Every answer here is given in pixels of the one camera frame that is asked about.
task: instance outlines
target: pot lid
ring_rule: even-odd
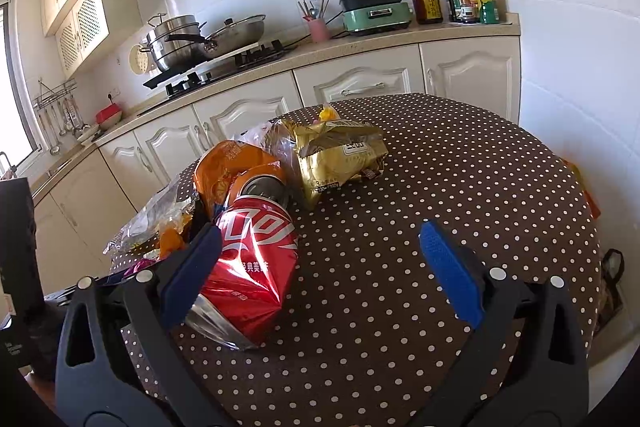
[[[246,19],[242,19],[242,20],[239,20],[239,21],[235,21],[235,20],[229,18],[229,19],[225,20],[225,25],[222,26],[222,28],[220,28],[219,30],[217,30],[214,33],[212,33],[211,35],[209,35],[207,37],[207,39],[212,39],[212,38],[218,37],[222,33],[226,32],[226,31],[229,31],[229,30],[231,30],[231,29],[233,29],[233,28],[235,28],[235,27],[237,27],[239,25],[242,25],[242,24],[250,24],[252,22],[263,21],[263,20],[266,19],[266,17],[267,16],[264,15],[264,14],[252,15],[251,17],[247,17]]]

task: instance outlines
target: metal rack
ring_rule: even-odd
[[[47,84],[45,84],[42,79],[38,81],[38,84],[40,85],[40,94],[36,96],[34,100],[32,100],[32,107],[36,111],[49,107],[49,105],[53,104],[56,100],[59,100],[60,98],[63,98],[64,96],[70,94],[71,91],[78,87],[78,84],[74,79],[67,80],[66,82],[60,84],[58,87],[54,87],[53,89],[47,86]]]

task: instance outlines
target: cabinet handle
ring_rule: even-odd
[[[77,228],[78,223],[76,223],[74,216],[69,214],[68,210],[65,208],[65,205],[63,203],[60,203],[60,210],[62,210],[62,214],[66,217],[66,220],[68,220],[68,222],[70,222],[74,227]]]
[[[427,82],[429,84],[427,86],[427,94],[436,94],[436,89],[433,85],[433,71],[431,71],[431,68],[427,70]]]
[[[200,147],[202,147],[202,140],[200,139],[200,126],[199,125],[194,125],[193,129],[196,132],[196,139],[198,140],[198,144],[199,144]],[[209,150],[208,147],[206,147],[206,146],[202,147],[202,151],[203,152],[207,152],[208,150]]]
[[[151,168],[151,165],[145,162],[146,156],[145,156],[145,153],[142,151],[142,149],[140,149],[140,147],[138,147],[138,159],[140,160],[140,163],[142,163],[143,167],[149,172],[151,172],[151,174],[153,174],[154,170]]]
[[[204,129],[204,136],[207,139],[207,142],[209,143],[209,148],[212,148],[213,141],[209,138],[209,129],[211,129],[211,127],[209,127],[209,123],[207,122],[203,123],[202,128]]]
[[[340,92],[340,96],[350,96],[352,94],[362,94],[367,91],[375,90],[375,89],[385,89],[386,84],[384,82],[379,82],[374,84],[373,86],[362,87],[360,89],[343,89]]]

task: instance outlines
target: pan handle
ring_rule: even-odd
[[[210,42],[208,39],[204,38],[202,35],[187,35],[187,34],[177,34],[177,35],[167,35],[164,38],[164,42],[173,42],[173,41],[187,41],[187,42],[196,42],[197,44],[207,44]]]

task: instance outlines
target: polka dot tablecloth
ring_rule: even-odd
[[[433,96],[335,107],[343,118],[384,130],[386,168],[379,178],[326,192],[313,212],[290,207],[299,263],[267,343],[242,353],[185,326],[173,332],[242,425],[402,426],[425,404],[471,331],[455,318],[419,250],[426,219],[509,277],[562,277],[590,346],[598,244],[580,187],[556,156],[490,112]],[[310,123],[318,110],[288,118]],[[185,171],[185,193],[192,172]],[[143,383],[163,397],[127,331]],[[519,336],[514,324],[479,400],[497,392]]]

